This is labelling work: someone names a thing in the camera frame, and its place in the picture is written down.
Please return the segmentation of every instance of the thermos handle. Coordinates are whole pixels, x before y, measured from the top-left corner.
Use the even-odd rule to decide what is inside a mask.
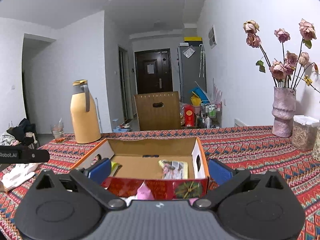
[[[84,95],[85,95],[85,111],[89,112],[90,111],[90,94],[89,94],[89,88],[88,85],[82,85],[81,88],[84,90]]]

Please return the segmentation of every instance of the cardboard box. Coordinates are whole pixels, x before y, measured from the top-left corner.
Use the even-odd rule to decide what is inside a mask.
[[[177,91],[139,94],[134,98],[140,131],[181,129]]]
[[[136,195],[143,182],[156,200],[201,197],[208,190],[209,170],[199,138],[138,141],[105,139],[73,168],[88,168],[97,155],[122,165],[115,177],[108,177],[102,184],[119,197]],[[143,155],[159,157],[142,157]],[[187,162],[188,179],[162,179],[159,160]]]

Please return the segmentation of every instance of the red tablecloth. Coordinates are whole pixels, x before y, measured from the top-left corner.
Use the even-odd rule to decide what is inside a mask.
[[[320,240],[320,163],[311,152],[301,152],[291,145],[289,138],[279,138],[271,133],[271,126],[240,128],[143,131],[104,134],[104,138],[137,140],[142,138],[182,138],[198,136],[206,151],[207,159],[217,158],[231,168],[244,167],[252,173],[277,169],[287,180],[306,212],[306,223],[299,240]],[[41,164],[37,174],[45,168],[56,173],[68,173],[70,167],[100,141],[87,145],[75,142],[68,134],[63,144],[53,141],[42,146],[50,152],[48,163]],[[12,166],[0,173],[9,172]],[[21,239],[14,225],[15,211],[35,177],[9,194],[0,193],[0,229],[8,239]]]

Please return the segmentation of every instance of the blue gripper pad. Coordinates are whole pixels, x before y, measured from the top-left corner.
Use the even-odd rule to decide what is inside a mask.
[[[109,158],[103,158],[102,160],[97,161],[94,165],[84,171],[84,175],[86,175],[89,179],[92,179],[99,185],[104,182],[104,180],[110,175],[110,173],[111,161]]]
[[[213,178],[218,185],[225,183],[236,174],[235,170],[219,162],[217,159],[209,160],[208,168],[211,178]]]

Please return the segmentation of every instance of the gray refrigerator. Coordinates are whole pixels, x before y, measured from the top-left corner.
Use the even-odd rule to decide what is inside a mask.
[[[206,82],[206,73],[205,68],[202,66],[201,76],[199,77],[200,71],[200,51],[201,47],[193,46],[195,52],[191,57],[187,58],[183,52],[187,49],[187,46],[178,47],[178,66],[180,74],[180,99],[182,103],[191,104],[191,89],[195,88],[198,85],[207,92],[207,82]]]

